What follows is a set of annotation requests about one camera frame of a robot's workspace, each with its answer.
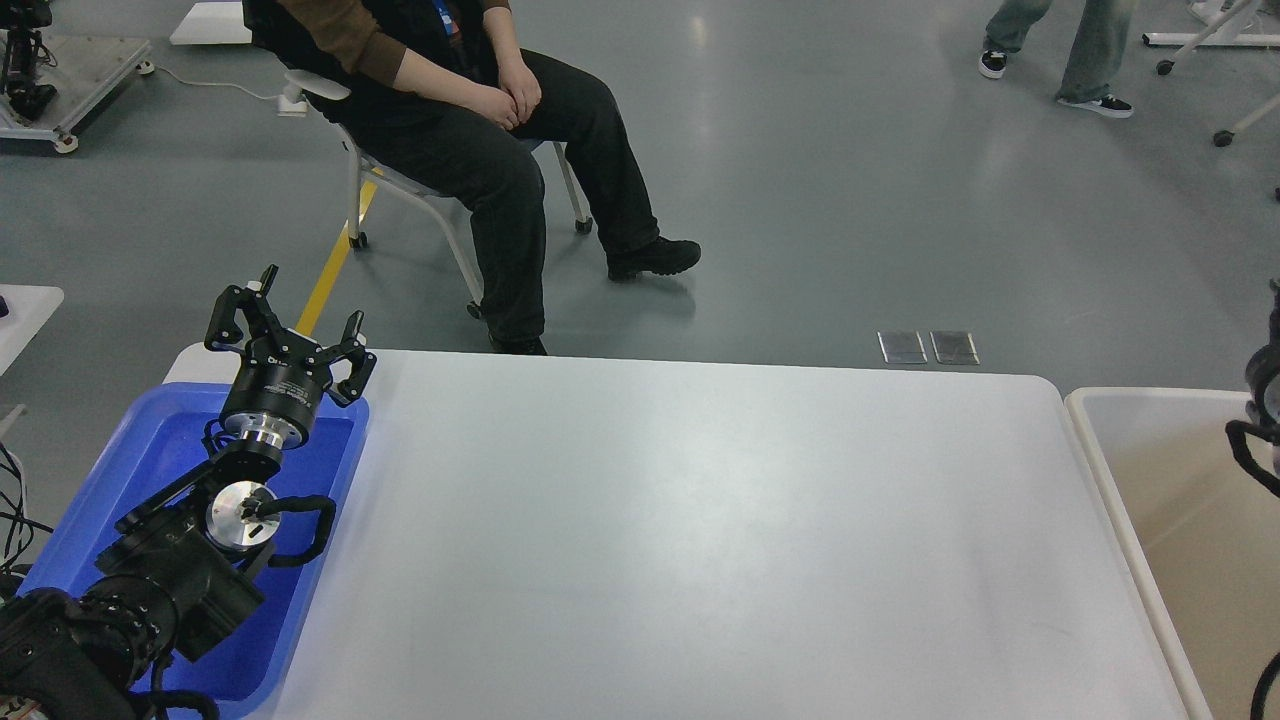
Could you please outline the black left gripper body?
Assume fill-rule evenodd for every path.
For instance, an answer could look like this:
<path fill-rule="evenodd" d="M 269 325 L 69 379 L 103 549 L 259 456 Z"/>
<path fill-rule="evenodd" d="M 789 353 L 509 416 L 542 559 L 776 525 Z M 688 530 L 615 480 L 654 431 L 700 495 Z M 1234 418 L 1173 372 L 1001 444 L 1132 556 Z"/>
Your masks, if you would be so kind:
<path fill-rule="evenodd" d="M 332 383 L 328 369 L 314 361 L 320 348 L 306 337 L 285 340 L 282 348 L 269 337 L 250 340 L 219 416 L 223 429 L 282 450 L 305 445 Z"/>

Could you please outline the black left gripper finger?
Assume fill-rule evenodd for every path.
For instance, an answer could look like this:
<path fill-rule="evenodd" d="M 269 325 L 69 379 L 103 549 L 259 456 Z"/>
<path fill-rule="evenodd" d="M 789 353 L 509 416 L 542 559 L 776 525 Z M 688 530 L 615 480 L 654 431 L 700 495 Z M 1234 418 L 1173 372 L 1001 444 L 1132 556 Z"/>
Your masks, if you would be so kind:
<path fill-rule="evenodd" d="M 257 281 L 224 288 L 212 307 L 205 348 L 215 352 L 285 351 L 285 328 L 268 301 L 278 270 L 278 265 L 268 265 Z"/>
<path fill-rule="evenodd" d="M 364 319 L 364 311 L 352 311 L 337 343 L 306 352 L 306 377 L 338 407 L 364 396 L 378 364 L 362 334 Z"/>

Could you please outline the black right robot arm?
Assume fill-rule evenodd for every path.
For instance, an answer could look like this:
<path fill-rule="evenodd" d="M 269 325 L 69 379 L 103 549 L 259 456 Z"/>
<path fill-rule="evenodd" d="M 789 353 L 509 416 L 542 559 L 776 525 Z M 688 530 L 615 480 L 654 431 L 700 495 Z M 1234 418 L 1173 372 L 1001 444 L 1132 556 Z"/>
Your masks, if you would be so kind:
<path fill-rule="evenodd" d="M 1277 471 L 1267 471 L 1249 451 L 1247 437 L 1252 436 L 1268 442 L 1274 450 L 1274 466 L 1277 465 L 1279 447 L 1279 279 L 1272 278 L 1268 287 L 1274 293 L 1274 309 L 1268 316 L 1268 341 L 1256 351 L 1245 365 L 1245 383 L 1251 400 L 1245 404 L 1248 420 L 1230 420 L 1225 433 L 1231 455 L 1236 464 L 1249 477 L 1257 480 L 1270 493 L 1279 495 Z"/>

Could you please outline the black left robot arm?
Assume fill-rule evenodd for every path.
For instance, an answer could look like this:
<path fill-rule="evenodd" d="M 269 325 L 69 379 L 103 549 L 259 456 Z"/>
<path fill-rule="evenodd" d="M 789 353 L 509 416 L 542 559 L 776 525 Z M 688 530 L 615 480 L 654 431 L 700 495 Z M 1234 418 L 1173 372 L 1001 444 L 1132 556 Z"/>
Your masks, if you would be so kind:
<path fill-rule="evenodd" d="M 116 523 L 82 596 L 37 588 L 3 605 L 3 716 L 165 719 L 220 715 L 214 698 L 168 691 L 175 653 L 196 661 L 264 603 L 261 570 L 303 568 L 338 519 L 329 495 L 278 496 L 269 482 L 303 446 L 324 398 L 348 407 L 376 365 L 353 311 L 323 346 L 279 323 L 268 293 L 276 266 L 227 287 L 205 347 L 239 357 L 227 401 L 205 428 L 206 459 Z"/>

